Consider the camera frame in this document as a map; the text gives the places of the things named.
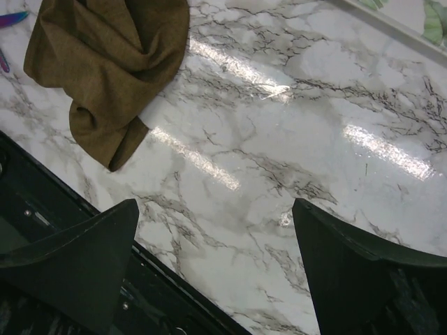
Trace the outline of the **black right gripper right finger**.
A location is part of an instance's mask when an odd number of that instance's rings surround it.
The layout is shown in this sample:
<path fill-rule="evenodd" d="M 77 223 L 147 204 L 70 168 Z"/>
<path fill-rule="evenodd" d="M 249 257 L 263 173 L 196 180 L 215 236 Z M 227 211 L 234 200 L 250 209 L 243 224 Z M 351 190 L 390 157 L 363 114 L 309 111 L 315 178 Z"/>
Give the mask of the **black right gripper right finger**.
<path fill-rule="evenodd" d="M 297 198 L 293 222 L 321 334 L 445 334 L 446 258 Z"/>

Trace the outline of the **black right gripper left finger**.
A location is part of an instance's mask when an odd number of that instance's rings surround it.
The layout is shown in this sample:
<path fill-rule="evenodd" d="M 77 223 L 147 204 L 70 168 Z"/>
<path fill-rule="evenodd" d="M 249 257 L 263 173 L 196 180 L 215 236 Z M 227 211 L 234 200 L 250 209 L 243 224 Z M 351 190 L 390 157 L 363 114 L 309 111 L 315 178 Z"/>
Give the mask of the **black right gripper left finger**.
<path fill-rule="evenodd" d="M 112 324 L 139 210 L 127 199 L 71 228 L 1 254 L 1 279 L 95 334 Z"/>

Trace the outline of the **brown cloth napkin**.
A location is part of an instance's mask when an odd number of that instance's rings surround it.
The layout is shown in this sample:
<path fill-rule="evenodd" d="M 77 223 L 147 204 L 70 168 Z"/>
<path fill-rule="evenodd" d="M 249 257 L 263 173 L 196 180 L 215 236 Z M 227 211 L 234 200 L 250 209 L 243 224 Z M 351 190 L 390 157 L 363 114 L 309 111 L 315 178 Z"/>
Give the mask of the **brown cloth napkin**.
<path fill-rule="evenodd" d="M 116 171 L 146 136 L 140 113 L 178 72 L 188 31 L 186 1 L 43 1 L 24 71 L 71 97 L 74 140 Z"/>

